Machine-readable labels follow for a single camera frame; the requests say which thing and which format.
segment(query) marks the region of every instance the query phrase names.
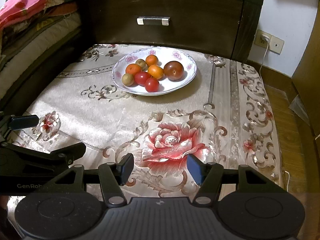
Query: white wall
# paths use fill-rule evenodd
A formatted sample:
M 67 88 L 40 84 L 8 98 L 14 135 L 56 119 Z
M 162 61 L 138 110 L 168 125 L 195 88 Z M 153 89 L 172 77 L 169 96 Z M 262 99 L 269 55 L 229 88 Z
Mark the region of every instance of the white wall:
M 280 55 L 267 52 L 264 65 L 292 76 L 308 44 L 318 0 L 264 0 L 258 29 L 284 40 Z M 261 63 L 265 49 L 252 46 L 249 59 Z

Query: white cable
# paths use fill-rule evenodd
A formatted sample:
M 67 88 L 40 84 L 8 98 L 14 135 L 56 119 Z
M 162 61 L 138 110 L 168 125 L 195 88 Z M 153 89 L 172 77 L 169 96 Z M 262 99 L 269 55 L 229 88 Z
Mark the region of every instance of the white cable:
M 261 63 L 260 69 L 259 69 L 259 75 L 260 75 L 260 78 L 261 78 L 261 82 L 262 82 L 262 84 L 263 84 L 263 86 L 264 86 L 264 83 L 263 83 L 263 80 L 262 80 L 262 76 L 261 76 L 261 69 L 262 69 L 262 66 L 263 66 L 264 58 L 266 57 L 267 51 L 268 51 L 268 49 L 269 49 L 270 40 L 269 40 L 269 38 L 266 39 L 265 37 L 264 37 L 263 40 L 268 43 L 268 44 L 267 44 L 266 52 L 264 53 L 263 60 L 262 60 L 262 63 Z
M 288 189 L 289 189 L 289 180 L 290 180 L 290 173 L 287 172 L 287 171 L 284 171 L 285 173 L 288 173 L 289 177 L 288 177 L 288 183 L 287 183 L 287 192 L 288 192 Z

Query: plate rim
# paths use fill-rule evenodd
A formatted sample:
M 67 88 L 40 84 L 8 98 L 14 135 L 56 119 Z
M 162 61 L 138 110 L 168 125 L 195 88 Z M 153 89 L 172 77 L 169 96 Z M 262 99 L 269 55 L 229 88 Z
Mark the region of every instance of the plate rim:
M 178 87 L 175 87 L 175 88 L 172 88 L 170 90 L 166 90 L 166 91 L 158 91 L 158 92 L 132 92 L 128 89 L 124 89 L 122 87 L 120 87 L 116 82 L 115 82 L 115 79 L 114 79 L 114 74 L 115 74 L 115 68 L 116 66 L 119 64 L 120 61 L 124 60 L 125 57 L 127 57 L 128 55 L 130 54 L 133 54 L 133 53 L 137 53 L 137 52 L 140 52 L 141 50 L 147 50 L 147 49 L 152 49 L 152 48 L 164 48 L 164 49 L 175 49 L 177 51 L 179 51 L 180 53 L 184 54 L 187 58 L 189 58 L 190 60 L 193 61 L 193 63 L 195 64 L 195 71 L 194 71 L 194 74 L 191 76 L 191 78 L 189 79 L 189 81 L 187 81 L 186 83 L 184 84 L 181 84 L 180 86 Z M 112 71 L 111 71 L 111 79 L 113 81 L 113 83 L 118 87 L 120 88 L 121 90 L 125 91 L 125 92 L 128 92 L 128 93 L 131 93 L 131 94 L 134 94 L 134 95 L 139 95 L 139 96 L 160 96 L 160 95 L 165 95 L 165 94 L 168 94 L 168 93 L 171 93 L 175 90 L 178 90 L 180 88 L 183 88 L 184 86 L 188 85 L 196 76 L 198 72 L 198 67 L 197 67 L 197 64 L 195 62 L 195 60 L 193 59 L 193 57 L 191 57 L 188 53 L 185 53 L 183 51 L 181 51 L 180 49 L 176 49 L 176 48 L 170 48 L 170 47 L 162 47 L 162 46 L 150 46 L 150 47 L 147 47 L 147 48 L 141 48 L 141 49 L 137 49 L 131 53 L 128 53 L 126 55 L 124 55 L 121 59 L 119 59 L 116 64 L 113 66 L 112 68 Z

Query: white plate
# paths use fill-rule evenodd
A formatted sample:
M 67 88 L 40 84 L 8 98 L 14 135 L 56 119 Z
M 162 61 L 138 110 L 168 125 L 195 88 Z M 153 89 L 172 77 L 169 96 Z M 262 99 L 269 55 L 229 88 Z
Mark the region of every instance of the white plate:
M 164 76 L 159 80 L 159 91 L 153 93 L 147 92 L 144 87 L 137 85 L 136 83 L 129 87 L 122 84 L 121 77 L 123 74 L 125 74 L 126 67 L 131 63 L 135 63 L 139 58 L 145 60 L 146 57 L 151 54 L 154 54 L 158 57 L 158 65 L 162 68 L 169 61 L 179 61 L 184 67 L 183 76 L 176 81 L 171 81 Z M 181 50 L 166 47 L 149 47 L 139 49 L 131 54 L 127 54 L 126 56 L 122 57 L 113 67 L 111 76 L 115 85 L 124 91 L 136 95 L 159 96 L 168 94 L 189 84 L 196 76 L 196 72 L 197 65 L 193 58 L 190 55 L 182 52 Z

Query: bowl of fruit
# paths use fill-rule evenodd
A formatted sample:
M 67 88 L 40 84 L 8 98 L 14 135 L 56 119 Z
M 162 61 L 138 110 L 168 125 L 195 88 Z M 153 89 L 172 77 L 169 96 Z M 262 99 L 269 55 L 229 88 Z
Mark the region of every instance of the bowl of fruit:
M 122 57 L 112 69 L 112 80 L 122 90 L 143 96 L 168 94 L 196 76 L 193 58 L 173 48 L 149 47 Z

